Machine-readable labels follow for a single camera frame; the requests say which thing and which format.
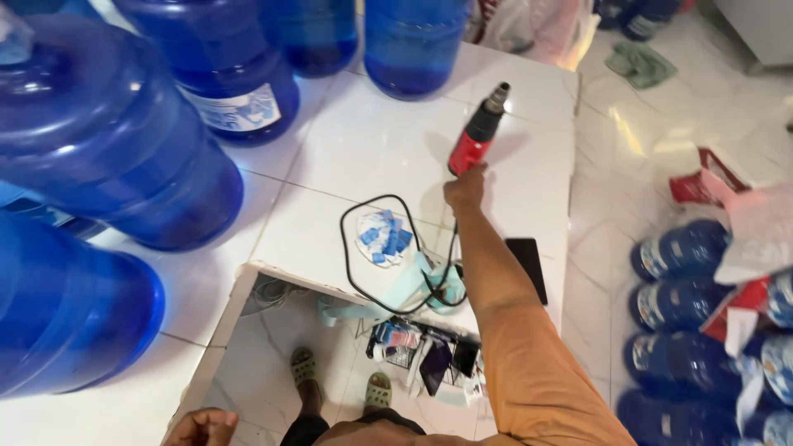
green sandal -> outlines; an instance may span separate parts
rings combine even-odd
[[[385,381],[387,387],[375,386],[372,378],[379,378]],[[373,373],[366,381],[366,402],[364,406],[391,407],[391,379],[384,373]]]
[[[289,364],[294,364],[295,359],[308,353],[308,358],[301,363],[292,366],[292,376],[295,378],[295,387],[299,386],[300,383],[304,382],[306,379],[316,379],[316,362],[314,361],[314,352],[309,350],[306,347],[298,347],[292,353],[292,358],[289,360]]]

hand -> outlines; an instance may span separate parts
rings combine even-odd
[[[471,167],[460,175],[460,178],[443,185],[443,197],[452,210],[464,207],[479,209],[482,195],[485,194],[485,176],[487,163]]]
[[[228,446],[239,417],[214,407],[194,410],[170,431],[165,446]]]

green cloth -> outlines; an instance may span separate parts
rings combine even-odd
[[[677,68],[647,44],[619,42],[606,66],[636,90],[655,87],[677,74]]]

black power cord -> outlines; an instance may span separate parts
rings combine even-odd
[[[427,275],[427,273],[421,271],[421,274],[424,276],[424,282],[427,284],[427,288],[429,288],[430,290],[430,295],[427,296],[427,298],[424,299],[423,302],[417,305],[416,308],[412,310],[396,310],[394,308],[391,308],[386,304],[384,304],[383,302],[377,300],[377,298],[375,298],[371,294],[364,291],[360,286],[358,286],[357,283],[355,283],[355,281],[352,279],[352,274],[350,271],[350,252],[349,249],[347,248],[347,236],[344,235],[344,219],[347,218],[347,215],[349,215],[350,212],[360,207],[367,206],[373,202],[376,202],[377,200],[382,200],[383,198],[395,198],[402,205],[402,207],[404,207],[405,215],[408,216],[408,223],[410,223],[410,228],[413,230],[413,240],[416,242],[416,250],[422,253],[423,255],[423,251],[421,250],[421,243],[419,242],[419,233],[418,231],[416,231],[416,225],[413,224],[413,217],[410,215],[410,209],[408,209],[407,203],[405,203],[402,198],[394,194],[385,194],[385,195],[380,195],[379,197],[372,198],[367,202],[359,203],[355,206],[352,206],[347,211],[345,211],[344,214],[342,214],[341,220],[339,221],[339,226],[342,232],[342,244],[344,246],[344,263],[345,266],[347,267],[347,280],[350,281],[350,285],[352,285],[353,288],[355,288],[359,293],[361,293],[363,297],[378,304],[382,309],[387,310],[390,313],[394,313],[399,316],[405,316],[411,313],[415,313],[416,311],[420,310],[421,307],[425,306],[427,302],[429,302],[433,298],[438,300],[438,302],[441,302],[441,304],[445,306],[459,306],[463,302],[465,302],[465,300],[468,298],[468,293],[463,294],[462,299],[460,299],[460,302],[451,303],[448,302],[444,297],[445,290],[443,289],[443,286],[446,285],[446,278],[449,275],[449,269],[451,268],[451,255],[452,255],[452,250],[454,249],[454,239],[457,238],[457,222],[454,223],[454,231],[452,232],[451,242],[449,243],[449,255],[446,258],[446,268],[444,268],[443,270],[443,276],[441,277],[441,281],[438,284],[438,286],[437,287],[433,286],[432,282],[430,281],[430,277]]]

red heat gun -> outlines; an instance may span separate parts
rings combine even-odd
[[[507,101],[508,94],[509,84],[502,82],[479,105],[449,157],[449,171],[452,175],[460,176],[481,163],[504,115],[504,102]]]

